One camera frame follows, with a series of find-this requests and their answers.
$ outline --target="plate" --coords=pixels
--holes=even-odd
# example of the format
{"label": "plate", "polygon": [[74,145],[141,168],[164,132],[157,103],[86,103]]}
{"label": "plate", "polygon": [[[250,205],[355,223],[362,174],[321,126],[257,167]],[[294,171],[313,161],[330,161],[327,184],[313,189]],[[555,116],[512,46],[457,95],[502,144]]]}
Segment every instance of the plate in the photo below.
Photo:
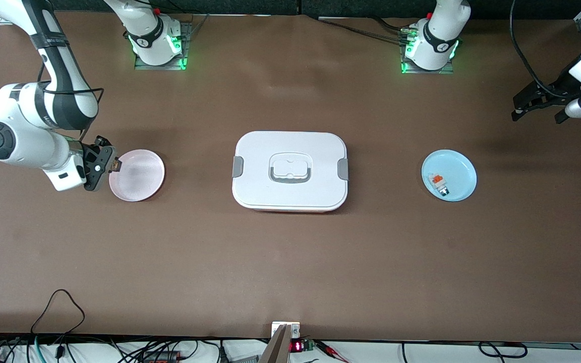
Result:
{"label": "plate", "polygon": [[[429,182],[430,174],[438,174],[445,179],[445,186],[449,191],[448,195],[441,195]],[[472,192],[477,187],[477,171],[475,167],[470,162],[470,159],[454,150],[439,150],[429,154],[423,162],[421,176],[427,190],[436,198],[447,202],[464,200],[472,195]]]}
{"label": "plate", "polygon": [[138,202],[154,195],[165,179],[163,160],[153,151],[133,150],[119,158],[119,172],[109,174],[109,186],[118,198]]}

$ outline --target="pink plate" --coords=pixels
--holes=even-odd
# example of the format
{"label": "pink plate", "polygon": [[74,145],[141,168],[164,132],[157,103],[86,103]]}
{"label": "pink plate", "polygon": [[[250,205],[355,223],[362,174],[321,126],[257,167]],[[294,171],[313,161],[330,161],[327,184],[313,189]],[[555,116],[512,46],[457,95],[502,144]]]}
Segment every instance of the pink plate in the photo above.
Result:
{"label": "pink plate", "polygon": [[148,150],[133,150],[122,155],[119,172],[109,174],[111,191],[122,200],[138,202],[154,195],[163,184],[163,160]]}

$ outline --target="table surface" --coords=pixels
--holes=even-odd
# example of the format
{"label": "table surface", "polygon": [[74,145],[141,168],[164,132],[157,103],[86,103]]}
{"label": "table surface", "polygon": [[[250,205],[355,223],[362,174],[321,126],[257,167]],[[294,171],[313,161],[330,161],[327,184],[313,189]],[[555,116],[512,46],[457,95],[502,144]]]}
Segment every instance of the table surface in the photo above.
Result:
{"label": "table surface", "polygon": [[[113,14],[58,19],[88,83],[106,89],[86,141],[155,151],[166,179],[131,204],[0,163],[0,331],[28,331],[65,288],[87,313],[81,333],[257,337],[298,320],[316,338],[581,342],[581,120],[557,126],[547,109],[510,121],[531,79],[505,21],[468,23],[444,76],[401,74],[396,46],[305,16],[211,17],[186,71],[134,71]],[[543,80],[581,51],[571,21],[517,27]],[[0,87],[39,65],[26,34],[0,27]],[[233,154],[255,130],[339,135],[345,204],[239,206]],[[437,149],[472,160],[467,200],[423,186]],[[38,330],[78,317],[60,296]]]}

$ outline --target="teal cable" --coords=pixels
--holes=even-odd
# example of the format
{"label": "teal cable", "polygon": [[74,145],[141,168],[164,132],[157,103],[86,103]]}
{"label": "teal cable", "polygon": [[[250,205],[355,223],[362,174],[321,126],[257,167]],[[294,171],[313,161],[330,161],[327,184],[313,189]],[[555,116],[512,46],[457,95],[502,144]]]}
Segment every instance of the teal cable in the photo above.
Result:
{"label": "teal cable", "polygon": [[44,356],[42,355],[41,350],[39,350],[39,344],[37,343],[37,336],[35,336],[35,351],[37,351],[37,356],[39,357],[39,360],[41,360],[42,363],[46,363],[46,359],[44,359]]}

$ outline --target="white plastic container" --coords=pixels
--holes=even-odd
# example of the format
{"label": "white plastic container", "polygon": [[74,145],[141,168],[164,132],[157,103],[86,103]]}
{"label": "white plastic container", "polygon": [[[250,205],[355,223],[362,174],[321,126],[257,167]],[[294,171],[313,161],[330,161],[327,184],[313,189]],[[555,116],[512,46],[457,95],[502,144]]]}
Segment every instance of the white plastic container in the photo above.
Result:
{"label": "white plastic container", "polygon": [[348,160],[329,133],[253,131],[237,143],[233,196],[261,211],[327,212],[348,193]]}

